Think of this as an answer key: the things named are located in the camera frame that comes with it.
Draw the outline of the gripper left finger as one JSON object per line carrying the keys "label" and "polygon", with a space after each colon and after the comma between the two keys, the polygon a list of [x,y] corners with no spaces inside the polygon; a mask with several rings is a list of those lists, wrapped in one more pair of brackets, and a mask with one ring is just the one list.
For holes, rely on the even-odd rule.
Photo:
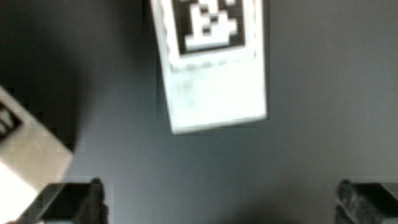
{"label": "gripper left finger", "polygon": [[23,224],[108,224],[103,182],[51,183],[23,212]]}

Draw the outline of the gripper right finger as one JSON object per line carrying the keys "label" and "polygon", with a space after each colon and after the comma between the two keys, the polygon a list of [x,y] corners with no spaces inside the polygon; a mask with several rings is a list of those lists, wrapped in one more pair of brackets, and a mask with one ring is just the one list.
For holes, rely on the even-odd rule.
{"label": "gripper right finger", "polygon": [[355,183],[336,187],[334,224],[398,224],[398,183]]}

